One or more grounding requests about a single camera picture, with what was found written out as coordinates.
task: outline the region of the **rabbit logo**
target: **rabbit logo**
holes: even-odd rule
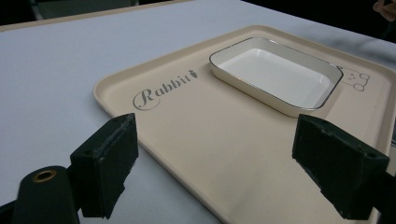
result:
[[[159,88],[140,91],[133,99],[134,108],[142,111],[153,109],[160,104],[163,95],[188,84],[196,78],[198,78],[198,75],[190,70],[188,75],[174,77],[164,82]]]
[[[342,66],[338,66],[338,68],[344,73],[344,78],[341,80],[342,82],[352,86],[357,91],[364,91],[364,88],[370,79],[369,75]]]

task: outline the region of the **ceramic dish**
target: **ceramic dish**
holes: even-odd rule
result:
[[[210,55],[216,77],[274,109],[298,117],[324,106],[342,71],[265,38],[249,38]]]

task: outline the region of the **plastic tray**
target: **plastic tray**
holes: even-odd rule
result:
[[[134,112],[139,144],[225,223],[375,223],[343,220],[291,157],[297,119],[216,78],[209,56],[250,37],[275,40],[343,71],[324,118],[389,154],[396,74],[265,26],[249,26],[96,83],[111,116]]]

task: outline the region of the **brass insert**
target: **brass insert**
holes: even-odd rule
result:
[[[42,172],[36,174],[35,176],[33,176],[33,182],[42,183],[42,182],[51,180],[55,176],[56,176],[55,170],[42,171]]]

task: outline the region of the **table surface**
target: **table surface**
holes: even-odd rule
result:
[[[0,27],[0,204],[32,171],[69,155],[109,115],[94,84],[121,70],[260,24],[396,71],[396,44],[239,0],[175,1]],[[139,148],[110,220],[81,223],[221,223]]]

